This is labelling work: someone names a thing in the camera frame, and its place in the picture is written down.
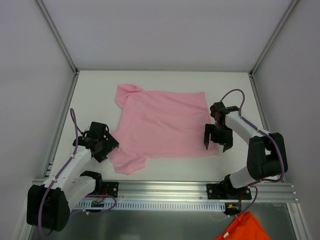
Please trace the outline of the pink t shirt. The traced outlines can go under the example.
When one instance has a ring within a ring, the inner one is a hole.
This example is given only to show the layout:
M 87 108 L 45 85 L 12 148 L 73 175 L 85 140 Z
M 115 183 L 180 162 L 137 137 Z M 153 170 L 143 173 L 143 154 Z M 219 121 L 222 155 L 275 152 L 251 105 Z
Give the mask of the pink t shirt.
M 204 92 L 148 91 L 120 84 L 115 102 L 121 115 L 112 136 L 119 147 L 109 158 L 118 174 L 141 170 L 148 159 L 201 158 L 220 152 L 215 143 L 204 145 L 205 125 L 211 123 Z

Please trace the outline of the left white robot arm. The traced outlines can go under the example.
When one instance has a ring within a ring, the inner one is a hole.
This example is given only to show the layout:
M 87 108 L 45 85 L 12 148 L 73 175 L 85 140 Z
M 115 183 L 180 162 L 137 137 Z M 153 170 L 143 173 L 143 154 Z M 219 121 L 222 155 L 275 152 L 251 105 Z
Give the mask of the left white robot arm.
M 106 192 L 102 174 L 85 170 L 91 160 L 98 163 L 119 147 L 104 123 L 93 121 L 87 131 L 76 137 L 73 152 L 61 169 L 41 185 L 32 185 L 27 193 L 26 222 L 50 231 L 62 231 L 71 211 L 86 196 Z

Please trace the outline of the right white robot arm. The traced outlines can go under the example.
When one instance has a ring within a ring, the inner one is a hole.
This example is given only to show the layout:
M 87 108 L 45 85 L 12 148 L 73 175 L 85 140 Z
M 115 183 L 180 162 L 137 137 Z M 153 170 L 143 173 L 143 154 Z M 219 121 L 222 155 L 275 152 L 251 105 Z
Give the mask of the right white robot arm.
M 248 146 L 246 165 L 228 174 L 213 190 L 208 191 L 212 199 L 236 200 L 246 194 L 257 183 L 274 182 L 274 176 L 282 180 L 288 170 L 287 155 L 283 136 L 259 129 L 248 120 L 237 106 L 226 107 L 215 102 L 210 107 L 213 124 L 206 124 L 204 146 L 215 143 L 223 152 L 233 147 L 233 134 L 240 136 Z

